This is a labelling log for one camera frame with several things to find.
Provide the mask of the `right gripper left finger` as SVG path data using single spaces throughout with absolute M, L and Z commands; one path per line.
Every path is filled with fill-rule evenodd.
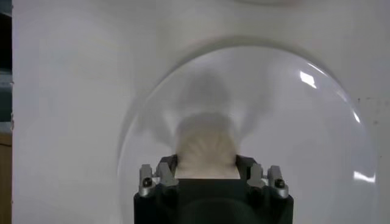
M 175 178 L 177 167 L 177 155 L 165 156 L 158 163 L 155 172 L 150 164 L 142 164 L 140 168 L 140 180 L 138 195 L 151 197 L 157 186 L 163 189 L 176 188 L 179 185 Z

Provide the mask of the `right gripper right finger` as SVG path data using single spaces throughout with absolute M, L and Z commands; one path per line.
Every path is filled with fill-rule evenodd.
M 272 165 L 264 173 L 263 167 L 253 158 L 242 155 L 236 156 L 236 166 L 239 176 L 247 185 L 254 189 L 263 191 L 266 189 L 274 198 L 288 198 L 289 188 L 283 179 L 279 166 Z

